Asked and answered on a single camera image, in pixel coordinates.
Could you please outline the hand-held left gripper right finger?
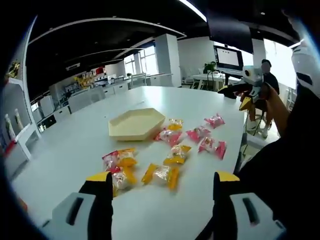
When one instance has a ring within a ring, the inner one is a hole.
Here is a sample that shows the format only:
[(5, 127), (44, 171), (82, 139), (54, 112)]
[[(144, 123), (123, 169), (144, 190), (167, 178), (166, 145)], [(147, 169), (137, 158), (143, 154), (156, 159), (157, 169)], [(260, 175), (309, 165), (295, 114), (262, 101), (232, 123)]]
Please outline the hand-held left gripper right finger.
[(213, 178), (212, 217), (200, 240), (285, 240), (287, 229), (272, 209), (231, 173), (217, 171)]

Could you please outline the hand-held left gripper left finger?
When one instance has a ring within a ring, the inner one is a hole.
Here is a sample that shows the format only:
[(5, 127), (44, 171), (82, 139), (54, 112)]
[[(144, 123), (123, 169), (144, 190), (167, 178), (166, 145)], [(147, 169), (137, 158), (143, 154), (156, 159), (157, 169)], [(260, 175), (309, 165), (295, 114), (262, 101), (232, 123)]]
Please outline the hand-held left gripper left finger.
[(112, 174), (88, 178), (53, 210), (52, 218), (42, 225), (49, 240), (110, 240), (113, 218)]

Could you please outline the person's right hand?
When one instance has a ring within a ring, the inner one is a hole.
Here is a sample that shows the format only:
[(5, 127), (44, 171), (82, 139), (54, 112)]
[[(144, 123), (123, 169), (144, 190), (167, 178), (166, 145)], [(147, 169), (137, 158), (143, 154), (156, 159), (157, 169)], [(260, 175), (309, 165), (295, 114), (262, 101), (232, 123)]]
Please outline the person's right hand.
[(276, 90), (266, 82), (264, 82), (260, 87), (259, 97), (267, 102), (267, 106), (274, 114), (279, 113), (283, 106), (283, 102)]

